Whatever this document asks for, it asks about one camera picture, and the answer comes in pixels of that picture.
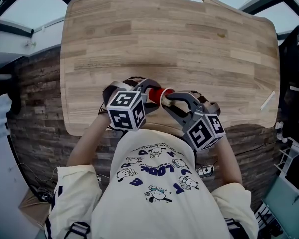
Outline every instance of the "person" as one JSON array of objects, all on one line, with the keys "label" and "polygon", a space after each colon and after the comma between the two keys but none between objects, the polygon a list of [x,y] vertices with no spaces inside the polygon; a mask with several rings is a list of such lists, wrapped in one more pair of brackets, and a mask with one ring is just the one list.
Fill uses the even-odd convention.
[{"label": "person", "polygon": [[48,239],[257,238],[251,192],[242,186],[226,136],[215,144],[223,186],[210,193],[186,142],[153,130],[130,131],[117,145],[102,195],[91,163],[110,122],[99,114],[67,167],[58,167]]}]

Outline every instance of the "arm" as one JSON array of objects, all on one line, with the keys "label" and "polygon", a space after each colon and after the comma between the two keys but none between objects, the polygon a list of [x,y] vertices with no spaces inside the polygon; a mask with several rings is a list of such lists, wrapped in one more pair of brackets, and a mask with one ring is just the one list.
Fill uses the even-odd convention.
[{"label": "arm", "polygon": [[243,184],[240,169],[235,157],[235,154],[224,136],[218,143],[215,144],[215,149],[218,156],[219,168],[223,179],[223,184],[237,182]]},{"label": "arm", "polygon": [[99,114],[74,147],[66,165],[91,164],[95,150],[110,123],[108,114]]}]

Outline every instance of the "wooden table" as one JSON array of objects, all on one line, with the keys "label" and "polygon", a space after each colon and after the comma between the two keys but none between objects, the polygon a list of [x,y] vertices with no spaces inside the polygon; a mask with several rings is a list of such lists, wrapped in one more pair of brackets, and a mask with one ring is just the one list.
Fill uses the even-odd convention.
[{"label": "wooden table", "polygon": [[[273,24],[217,0],[73,0],[61,45],[65,126],[81,136],[97,116],[102,90],[130,76],[197,90],[218,102],[224,127],[275,124],[280,66]],[[263,110],[260,106],[275,91]],[[180,135],[163,109],[144,128]]]}]

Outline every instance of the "red cup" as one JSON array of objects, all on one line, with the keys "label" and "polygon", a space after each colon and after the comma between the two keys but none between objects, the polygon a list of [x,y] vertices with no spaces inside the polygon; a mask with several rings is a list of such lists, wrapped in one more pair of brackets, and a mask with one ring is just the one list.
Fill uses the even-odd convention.
[{"label": "red cup", "polygon": [[166,89],[161,88],[158,90],[151,89],[149,91],[149,99],[151,99],[153,102],[155,102],[161,106],[161,99],[162,99],[163,95],[168,95],[173,92],[175,92],[175,90],[172,88],[166,88]]}]

